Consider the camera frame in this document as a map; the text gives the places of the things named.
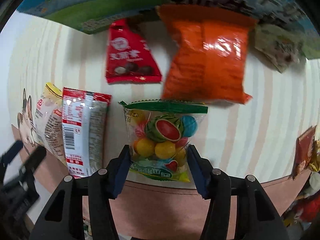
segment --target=chocolate ball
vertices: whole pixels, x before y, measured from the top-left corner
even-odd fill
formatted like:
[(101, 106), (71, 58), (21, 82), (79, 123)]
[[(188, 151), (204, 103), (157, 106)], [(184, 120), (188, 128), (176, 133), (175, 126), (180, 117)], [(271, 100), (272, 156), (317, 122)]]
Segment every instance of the chocolate ball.
[(117, 73), (117, 74), (125, 74), (125, 73), (127, 73), (127, 69), (124, 68), (124, 67), (119, 66), (119, 67), (115, 68), (115, 73)]
[(151, 66), (140, 67), (137, 71), (140, 75), (151, 75), (153, 73), (153, 68)]
[(124, 65), (124, 67), (126, 68), (127, 71), (130, 72), (135, 72), (138, 70), (138, 64), (137, 63), (133, 63), (133, 62), (128, 62)]

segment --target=red gumball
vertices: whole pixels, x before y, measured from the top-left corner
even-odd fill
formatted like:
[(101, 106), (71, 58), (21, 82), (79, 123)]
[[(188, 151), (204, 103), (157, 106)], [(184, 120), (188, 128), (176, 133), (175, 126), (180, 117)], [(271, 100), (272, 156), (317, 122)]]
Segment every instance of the red gumball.
[(179, 141), (175, 142), (176, 148), (185, 147), (188, 143), (188, 137), (182, 137)]
[(144, 129), (146, 127), (146, 124), (147, 122), (146, 121), (143, 121), (141, 123), (139, 123), (135, 129), (135, 133), (136, 133), (136, 136), (140, 139), (142, 138), (145, 138), (146, 134), (144, 132)]

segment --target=green bag label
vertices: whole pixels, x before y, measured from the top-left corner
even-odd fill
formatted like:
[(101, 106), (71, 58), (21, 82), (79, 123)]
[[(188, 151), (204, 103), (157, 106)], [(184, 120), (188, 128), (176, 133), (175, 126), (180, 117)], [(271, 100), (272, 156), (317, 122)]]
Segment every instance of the green bag label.
[(145, 166), (138, 165), (137, 163), (132, 163), (131, 169), (146, 175), (151, 175), (151, 176), (153, 175), (153, 176), (158, 176), (166, 179), (172, 178), (172, 173), (163, 168), (156, 168), (151, 166), (145, 167)]
[(208, 106), (205, 104), (176, 100), (144, 100), (130, 104), (121, 101), (119, 104), (125, 109), (140, 109), (174, 114), (207, 114), (208, 112)]

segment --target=barcode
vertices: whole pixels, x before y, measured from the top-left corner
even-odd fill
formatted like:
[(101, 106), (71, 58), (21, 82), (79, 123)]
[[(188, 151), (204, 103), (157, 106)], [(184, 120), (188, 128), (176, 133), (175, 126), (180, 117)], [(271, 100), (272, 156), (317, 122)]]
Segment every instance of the barcode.
[(73, 128), (63, 127), (63, 144), (66, 149), (75, 149), (75, 134)]

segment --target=screw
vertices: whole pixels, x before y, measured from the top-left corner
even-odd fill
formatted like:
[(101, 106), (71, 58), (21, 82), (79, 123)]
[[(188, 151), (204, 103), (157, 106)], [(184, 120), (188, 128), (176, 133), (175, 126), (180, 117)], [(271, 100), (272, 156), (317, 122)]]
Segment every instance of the screw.
[(70, 176), (70, 175), (67, 175), (67, 176), (65, 176), (64, 177), (64, 179), (63, 179), (65, 182), (69, 182), (69, 181), (71, 181), (72, 180), (72, 176)]
[(214, 175), (220, 175), (221, 174), (221, 170), (220, 169), (213, 169), (212, 170), (212, 173), (214, 174)]
[(256, 180), (256, 178), (255, 178), (255, 176), (253, 176), (253, 175), (248, 175), (248, 176), (247, 176), (247, 180), (253, 182), (253, 181)]
[(100, 169), (100, 170), (98, 170), (98, 173), (99, 173), (99, 175), (104, 175), (104, 174), (107, 173), (107, 170), (106, 169)]

